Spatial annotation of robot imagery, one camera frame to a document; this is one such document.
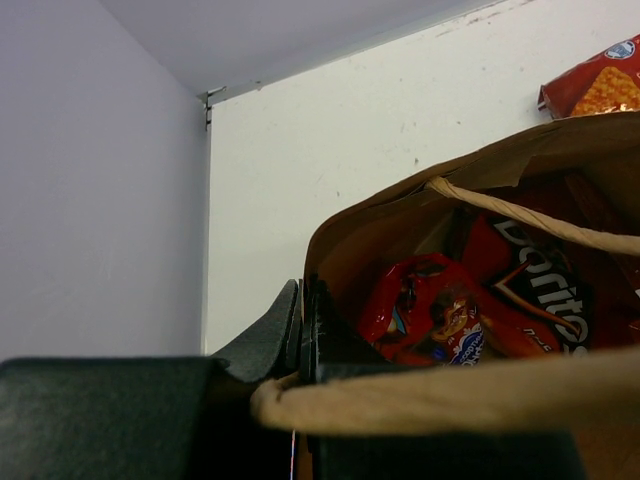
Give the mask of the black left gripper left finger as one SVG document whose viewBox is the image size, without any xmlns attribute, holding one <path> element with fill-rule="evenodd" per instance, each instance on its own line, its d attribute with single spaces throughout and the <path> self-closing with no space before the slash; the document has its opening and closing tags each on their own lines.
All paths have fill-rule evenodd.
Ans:
<svg viewBox="0 0 640 480">
<path fill-rule="evenodd" d="M 1 365 L 5 479 L 288 479 L 293 436 L 249 401 L 294 363 L 299 286 L 211 356 L 19 358 Z"/>
</svg>

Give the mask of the red candy assortment bag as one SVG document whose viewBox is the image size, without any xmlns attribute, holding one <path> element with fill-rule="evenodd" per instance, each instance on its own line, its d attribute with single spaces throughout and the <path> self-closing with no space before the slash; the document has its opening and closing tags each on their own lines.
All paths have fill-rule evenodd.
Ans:
<svg viewBox="0 0 640 480">
<path fill-rule="evenodd" d="M 413 256 L 376 282 L 356 328 L 395 364 L 472 366 L 485 344 L 478 300 L 462 265 L 440 253 Z"/>
</svg>

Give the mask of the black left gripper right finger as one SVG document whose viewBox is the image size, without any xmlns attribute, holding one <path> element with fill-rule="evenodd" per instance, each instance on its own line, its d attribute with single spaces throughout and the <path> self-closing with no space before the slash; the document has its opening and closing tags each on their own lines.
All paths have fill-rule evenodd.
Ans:
<svg viewBox="0 0 640 480">
<path fill-rule="evenodd" d="M 386 361 L 341 318 L 325 282 L 303 287 L 302 378 L 314 384 L 402 367 Z M 305 479 L 582 479 L 567 433 L 302 440 Z"/>
</svg>

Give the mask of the brown paper bag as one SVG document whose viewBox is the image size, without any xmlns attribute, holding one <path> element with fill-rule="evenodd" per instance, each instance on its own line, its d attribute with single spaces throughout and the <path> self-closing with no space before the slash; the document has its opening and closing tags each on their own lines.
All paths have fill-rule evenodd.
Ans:
<svg viewBox="0 0 640 480">
<path fill-rule="evenodd" d="M 630 234 L 588 227 L 564 181 L 572 172 L 604 194 Z M 316 230 L 304 284 L 325 282 L 339 315 L 360 336 L 356 324 L 365 303 L 392 265 L 431 253 L 459 263 L 450 231 L 462 206 L 610 254 L 639 297 L 635 112 L 546 123 L 382 190 Z M 472 366 L 409 366 L 379 353 L 402 372 L 322 384 L 298 372 L 266 381 L 252 395 L 252 416 L 267 428 L 330 438 L 566 430 L 584 442 L 586 462 L 603 478 L 638 477 L 639 342 L 580 356 L 514 358 L 493 349 L 484 327 L 483 333 L 484 348 Z"/>
</svg>

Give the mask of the dark red Dove chocolate bag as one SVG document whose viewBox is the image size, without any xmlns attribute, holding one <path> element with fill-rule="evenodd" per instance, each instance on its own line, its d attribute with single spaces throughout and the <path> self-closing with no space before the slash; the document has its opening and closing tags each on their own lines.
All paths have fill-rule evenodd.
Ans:
<svg viewBox="0 0 640 480">
<path fill-rule="evenodd" d="M 623 216 L 590 180 L 572 172 L 564 176 L 564 181 L 589 228 L 613 234 L 630 234 Z"/>
</svg>

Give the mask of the red Doritos bag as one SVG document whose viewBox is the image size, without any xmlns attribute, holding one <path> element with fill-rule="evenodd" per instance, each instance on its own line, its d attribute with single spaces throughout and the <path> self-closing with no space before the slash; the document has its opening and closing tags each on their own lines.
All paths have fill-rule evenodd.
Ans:
<svg viewBox="0 0 640 480">
<path fill-rule="evenodd" d="M 543 84 L 538 109 L 553 119 L 639 110 L 639 36 L 618 42 Z"/>
<path fill-rule="evenodd" d="M 639 297 L 610 254 L 471 206 L 457 209 L 450 247 L 480 286 L 483 327 L 501 354 L 580 356 L 639 342 Z"/>
</svg>

